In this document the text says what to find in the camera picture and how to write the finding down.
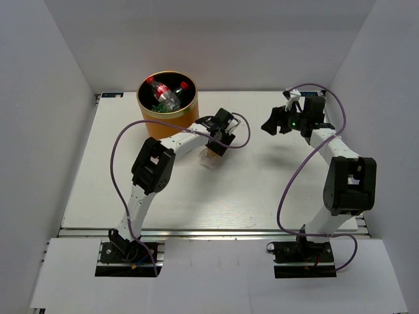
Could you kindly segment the clear bottle yellow cap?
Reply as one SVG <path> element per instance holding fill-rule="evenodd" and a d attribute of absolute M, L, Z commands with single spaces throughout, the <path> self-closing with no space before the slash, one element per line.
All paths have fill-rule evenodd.
<path fill-rule="evenodd" d="M 219 155 L 209 148 L 205 148 L 199 154 L 199 164 L 207 169 L 214 169 L 217 167 Z"/>

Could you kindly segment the crushed green plastic bottle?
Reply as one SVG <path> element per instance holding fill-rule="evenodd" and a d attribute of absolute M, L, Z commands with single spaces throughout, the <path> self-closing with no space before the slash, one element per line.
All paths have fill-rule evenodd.
<path fill-rule="evenodd" d="M 153 105 L 151 110 L 155 113 L 170 113 L 169 110 L 164 106 L 164 104 L 159 103 L 158 105 Z"/>

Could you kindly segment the clear bottle red label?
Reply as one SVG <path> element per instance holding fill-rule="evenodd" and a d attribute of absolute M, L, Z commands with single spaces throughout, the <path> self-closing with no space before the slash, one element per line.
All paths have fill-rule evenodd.
<path fill-rule="evenodd" d="M 181 108 L 179 98 L 177 98 L 164 83 L 156 81 L 154 77 L 147 78 L 146 82 L 151 87 L 158 104 L 164 104 L 171 113 L 178 111 Z"/>

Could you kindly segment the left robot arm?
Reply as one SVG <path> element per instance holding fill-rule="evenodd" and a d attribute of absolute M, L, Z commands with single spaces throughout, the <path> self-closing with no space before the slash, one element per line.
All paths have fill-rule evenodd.
<path fill-rule="evenodd" d="M 124 133 L 139 124 L 167 126 L 178 133 L 160 140 L 154 137 L 146 139 L 131 169 L 132 190 L 126 201 L 115 179 L 115 154 Z M 137 120 L 125 126 L 117 135 L 110 159 L 111 181 L 125 210 L 119 226 L 108 233 L 118 256 L 131 261 L 138 254 L 138 245 L 146 247 L 139 240 L 145 216 L 155 196 L 168 185 L 177 159 L 201 146 L 223 156 L 228 149 L 244 148 L 250 138 L 251 128 L 245 116 L 223 108 L 214 116 L 199 118 L 188 128 L 151 119 Z"/>

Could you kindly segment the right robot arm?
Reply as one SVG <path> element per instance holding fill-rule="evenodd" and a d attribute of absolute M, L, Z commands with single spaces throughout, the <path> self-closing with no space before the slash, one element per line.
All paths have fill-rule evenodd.
<path fill-rule="evenodd" d="M 323 188 L 323 205 L 297 236 L 295 251 L 305 261 L 325 249 L 330 237 L 354 216 L 373 208 L 376 188 L 376 161 L 361 157 L 349 148 L 330 123 L 325 122 L 325 99 L 299 97 L 285 107 L 287 127 L 297 130 L 329 166 Z"/>

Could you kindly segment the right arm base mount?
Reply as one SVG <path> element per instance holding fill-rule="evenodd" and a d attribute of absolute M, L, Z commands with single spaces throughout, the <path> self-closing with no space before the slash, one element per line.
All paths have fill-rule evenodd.
<path fill-rule="evenodd" d="M 279 241 L 266 245 L 274 256 L 276 279 L 332 278 L 337 276 L 331 244 Z"/>

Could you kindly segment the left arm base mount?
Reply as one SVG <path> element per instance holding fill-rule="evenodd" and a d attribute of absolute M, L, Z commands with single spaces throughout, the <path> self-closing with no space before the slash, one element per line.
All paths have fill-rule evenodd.
<path fill-rule="evenodd" d="M 155 277 L 155 269 L 147 250 L 134 245 L 124 256 L 111 242 L 102 242 L 95 270 L 96 277 Z"/>

